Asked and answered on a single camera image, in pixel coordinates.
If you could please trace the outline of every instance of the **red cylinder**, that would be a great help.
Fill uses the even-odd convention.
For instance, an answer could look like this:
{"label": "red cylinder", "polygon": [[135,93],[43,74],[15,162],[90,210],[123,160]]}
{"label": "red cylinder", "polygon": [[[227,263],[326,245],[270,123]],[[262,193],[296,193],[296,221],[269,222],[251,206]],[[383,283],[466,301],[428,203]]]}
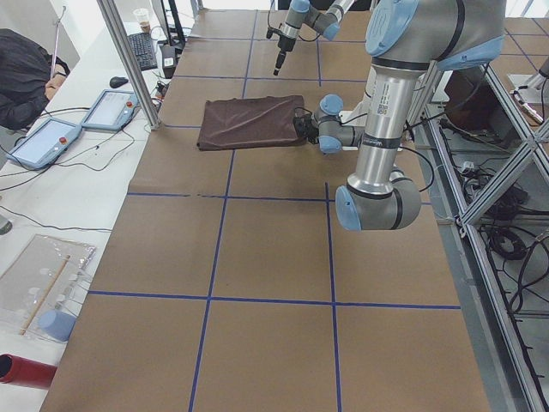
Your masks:
{"label": "red cylinder", "polygon": [[12,354],[0,355],[0,383],[48,389],[57,367]]}

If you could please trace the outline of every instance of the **white table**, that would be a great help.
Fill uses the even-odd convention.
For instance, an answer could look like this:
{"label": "white table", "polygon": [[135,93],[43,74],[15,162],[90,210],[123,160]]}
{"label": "white table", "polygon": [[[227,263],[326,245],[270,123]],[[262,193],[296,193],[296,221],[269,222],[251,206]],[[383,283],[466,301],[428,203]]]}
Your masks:
{"label": "white table", "polygon": [[[144,72],[149,90],[153,90],[158,80],[157,70]],[[67,107],[90,107],[100,92],[109,88],[113,76],[126,76],[109,33],[105,30],[95,40],[81,61],[71,72],[65,84],[50,102],[47,111]],[[131,90],[128,83],[120,90]],[[79,123],[85,112],[56,113],[54,117]],[[125,128],[135,142],[117,155],[114,161],[102,172],[94,172],[86,167],[51,167],[35,180],[20,187],[0,191],[0,205],[15,212],[33,217],[43,224],[58,227],[108,227],[112,228],[126,195],[145,143],[148,139],[148,122],[142,112],[136,114]],[[97,146],[111,134],[84,131],[68,151],[59,159],[68,159],[86,148]],[[103,167],[117,151],[132,141],[124,133],[118,133],[100,148],[90,150],[75,158],[91,167]],[[23,170],[12,162],[0,170],[0,176]],[[15,185],[33,176],[0,177],[0,188]],[[108,232],[42,228],[31,221],[0,210],[13,223],[12,230],[0,236],[0,274],[12,264],[35,234],[50,235],[61,239],[74,240],[96,246],[95,255],[86,271],[93,274],[105,250]],[[6,332],[0,325],[0,352],[10,353],[44,363],[57,364],[64,351],[61,343],[45,342],[34,338],[17,336]],[[21,388],[14,385],[0,385],[0,410],[38,411],[44,401],[46,391]]]}

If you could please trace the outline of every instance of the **person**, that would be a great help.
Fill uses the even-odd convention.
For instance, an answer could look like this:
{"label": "person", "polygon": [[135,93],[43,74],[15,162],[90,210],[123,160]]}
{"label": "person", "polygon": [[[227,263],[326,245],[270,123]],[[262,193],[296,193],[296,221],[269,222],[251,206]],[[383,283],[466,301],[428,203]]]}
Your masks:
{"label": "person", "polygon": [[0,28],[0,126],[11,130],[27,128],[44,111],[63,85],[69,66],[32,40]]}

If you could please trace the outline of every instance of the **white device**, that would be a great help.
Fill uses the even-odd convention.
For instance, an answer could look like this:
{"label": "white device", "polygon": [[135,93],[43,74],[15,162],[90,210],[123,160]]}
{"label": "white device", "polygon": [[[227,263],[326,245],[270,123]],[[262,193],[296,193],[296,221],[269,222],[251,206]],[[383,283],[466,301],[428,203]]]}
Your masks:
{"label": "white device", "polygon": [[6,157],[32,169],[46,167],[80,136],[81,130],[79,124],[48,118]]}
{"label": "white device", "polygon": [[84,129],[120,131],[133,117],[137,96],[122,90],[103,90],[82,120]]}

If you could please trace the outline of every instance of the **person's dark clothing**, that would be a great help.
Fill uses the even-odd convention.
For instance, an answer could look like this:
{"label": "person's dark clothing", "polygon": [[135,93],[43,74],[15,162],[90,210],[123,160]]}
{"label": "person's dark clothing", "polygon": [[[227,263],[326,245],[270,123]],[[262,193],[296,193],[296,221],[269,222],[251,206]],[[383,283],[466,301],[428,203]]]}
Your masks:
{"label": "person's dark clothing", "polygon": [[[30,125],[45,109],[45,84],[51,55],[40,45],[0,28],[0,125],[11,130]],[[67,64],[56,59],[69,74]]]}

